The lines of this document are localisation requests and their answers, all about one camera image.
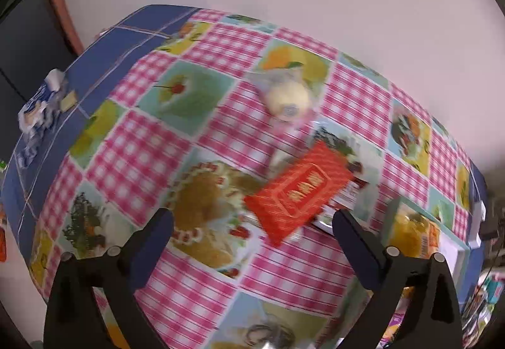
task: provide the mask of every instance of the tablecloth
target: tablecloth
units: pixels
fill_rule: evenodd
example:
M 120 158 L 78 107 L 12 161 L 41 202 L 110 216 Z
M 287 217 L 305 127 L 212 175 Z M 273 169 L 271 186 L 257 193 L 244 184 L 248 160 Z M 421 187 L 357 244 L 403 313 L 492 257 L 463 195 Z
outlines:
M 246 74 L 293 63 L 318 115 L 278 135 Z M 218 177 L 212 182 L 240 206 L 264 183 L 276 149 L 299 156 L 322 129 L 369 182 L 354 209 L 364 225 L 379 231 L 387 202 L 402 194 L 443 210 L 466 239 L 472 184 L 463 148 L 405 91 L 314 38 L 218 10 L 152 5 L 111 28 L 67 77 L 79 105 L 29 168 L 11 160 L 2 192 L 45 299 L 63 251 L 99 255 L 165 205 L 177 233 L 136 298 L 170 347 L 240 348 L 248 328 L 272 319 L 298 346 L 321 341 L 353 276 L 338 243 L 307 225 L 301 240 L 274 248 L 236 209 L 214 210 L 196 195 Z

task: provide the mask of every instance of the pink checkered tablecloth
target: pink checkered tablecloth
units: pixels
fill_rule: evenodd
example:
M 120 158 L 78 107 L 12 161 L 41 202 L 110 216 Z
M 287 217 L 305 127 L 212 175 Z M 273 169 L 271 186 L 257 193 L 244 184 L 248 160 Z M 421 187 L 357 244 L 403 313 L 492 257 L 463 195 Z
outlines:
M 299 157 L 320 128 L 334 135 L 370 180 L 360 219 L 372 231 L 380 232 L 392 199 L 402 195 L 429 210 L 436 194 L 436 202 L 454 207 L 453 232 L 466 240 L 469 211 L 462 208 L 466 186 L 461 180 L 470 159 L 405 91 L 352 58 L 341 61 L 336 48 L 295 30 L 212 9 L 201 9 L 190 20 L 209 24 L 196 39 L 175 33 L 181 38 L 179 56 L 154 50 L 140 57 L 110 92 L 108 107 L 89 117 L 78 151 L 65 155 L 39 217 L 52 242 L 39 286 L 45 299 L 61 253 L 75 253 L 63 229 L 72 225 L 71 210 L 87 213 L 76 204 L 78 194 L 79 202 L 82 196 L 87 200 L 86 208 L 129 236 L 171 202 L 194 170 L 227 165 L 242 174 L 234 176 L 237 181 L 264 182 L 276 150 Z M 260 63 L 302 67 L 317 103 L 310 122 L 276 129 L 246 76 Z M 408 111 L 395 113 L 397 101 Z M 423 151 L 409 152 L 423 140 Z M 420 153 L 424 160 L 416 158 Z M 458 165 L 466 168 L 459 174 Z M 187 214 L 201 212 L 196 199 L 186 199 Z M 209 213 L 207 208 L 203 215 Z M 231 248 L 229 229 L 238 224 L 230 222 L 220 222 L 223 231 L 202 226 L 209 231 L 207 250 L 239 256 L 233 265 L 212 266 L 201 258 L 202 251 L 191 255 L 170 242 L 147 286 L 136 292 L 167 345 L 215 349 L 213 344 L 226 340 L 233 328 L 264 320 L 265 313 L 287 320 L 299 316 L 301 325 L 311 325 L 314 341 L 332 329 L 354 276 L 336 240 L 307 225 L 300 239 L 274 248 L 261 229 L 248 227 L 250 239 Z M 111 226 L 100 224 L 99 233 L 112 236 Z M 87 228 L 87 234 L 94 230 Z M 95 296 L 107 312 L 103 292 L 96 290 Z M 249 320 L 239 321 L 241 314 Z

